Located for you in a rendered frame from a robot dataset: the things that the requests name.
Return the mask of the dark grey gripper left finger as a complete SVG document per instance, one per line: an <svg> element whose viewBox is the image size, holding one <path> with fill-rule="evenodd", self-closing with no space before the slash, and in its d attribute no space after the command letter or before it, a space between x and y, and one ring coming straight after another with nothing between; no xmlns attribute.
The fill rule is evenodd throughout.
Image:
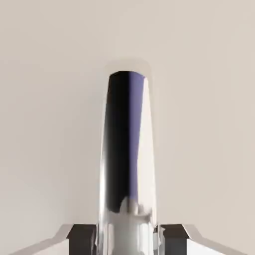
<svg viewBox="0 0 255 255"><path fill-rule="evenodd" d="M55 236L9 255L97 255L95 224L63 224Z"/></svg>

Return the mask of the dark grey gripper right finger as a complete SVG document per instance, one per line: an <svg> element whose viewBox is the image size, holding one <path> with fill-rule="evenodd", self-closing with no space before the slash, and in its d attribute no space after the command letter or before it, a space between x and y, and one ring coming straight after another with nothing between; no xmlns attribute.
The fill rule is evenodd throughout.
<svg viewBox="0 0 255 255"><path fill-rule="evenodd" d="M247 255L200 234L194 225L164 224L154 229L153 255Z"/></svg>

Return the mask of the shiny curved metal handle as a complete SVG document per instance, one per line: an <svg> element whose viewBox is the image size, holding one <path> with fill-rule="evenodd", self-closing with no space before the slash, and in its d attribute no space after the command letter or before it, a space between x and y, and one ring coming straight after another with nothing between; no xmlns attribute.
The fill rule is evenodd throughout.
<svg viewBox="0 0 255 255"><path fill-rule="evenodd" d="M123 57L105 70L97 255L153 255L157 227L147 61Z"/></svg>

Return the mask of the beige painted drawer front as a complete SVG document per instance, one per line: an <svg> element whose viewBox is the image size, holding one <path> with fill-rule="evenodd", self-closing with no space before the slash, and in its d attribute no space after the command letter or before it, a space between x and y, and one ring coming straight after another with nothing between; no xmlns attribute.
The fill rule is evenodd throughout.
<svg viewBox="0 0 255 255"><path fill-rule="evenodd" d="M96 223L126 66L149 78L158 220L255 255L255 0L0 0L0 255Z"/></svg>

